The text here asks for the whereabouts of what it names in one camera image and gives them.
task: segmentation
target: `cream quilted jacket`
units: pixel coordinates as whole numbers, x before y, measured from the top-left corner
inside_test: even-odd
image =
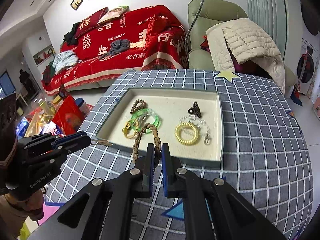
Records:
[[[235,71],[229,48],[239,64],[251,60],[267,71],[284,94],[284,64],[280,51],[260,26],[241,18],[219,23],[206,34],[216,70]]]

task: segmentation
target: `green leather armchair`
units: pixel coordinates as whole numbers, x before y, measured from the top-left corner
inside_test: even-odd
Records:
[[[201,0],[193,0],[188,4],[188,22],[193,22]],[[237,4],[223,0],[204,0],[201,13],[190,32],[191,51],[189,52],[189,68],[215,70],[211,54],[200,49],[206,36],[205,31],[210,27],[230,20],[247,18],[245,11]],[[285,90],[289,90],[297,83],[297,77],[284,65]]]

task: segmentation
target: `person in black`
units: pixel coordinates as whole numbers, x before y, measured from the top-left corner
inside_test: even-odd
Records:
[[[26,88],[26,90],[28,91],[28,94],[30,94],[31,96],[34,95],[36,93],[35,88],[33,87],[32,81],[30,80],[30,75],[23,71],[22,69],[20,70],[20,82],[21,84]]]

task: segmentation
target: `blue checkered tablecloth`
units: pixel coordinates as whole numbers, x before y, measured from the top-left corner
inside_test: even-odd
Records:
[[[225,177],[287,239],[292,239],[308,224],[313,200],[311,162],[300,127],[272,80],[238,74],[240,78],[229,82],[217,74],[206,70],[123,73],[80,129],[95,138],[108,113],[131,87],[218,91],[224,123],[221,166],[184,167],[205,179]],[[92,179],[113,179],[133,166],[129,152],[90,146],[68,157],[61,175],[50,183],[46,199],[66,202]],[[183,222],[161,215],[178,201],[164,197],[161,169],[160,164],[155,170],[153,198],[135,199],[131,239],[185,239]]]

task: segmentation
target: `light green curtain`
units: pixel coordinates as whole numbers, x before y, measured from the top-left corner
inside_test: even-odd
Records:
[[[287,16],[284,0],[247,0],[249,19],[268,33],[284,58],[287,38]]]

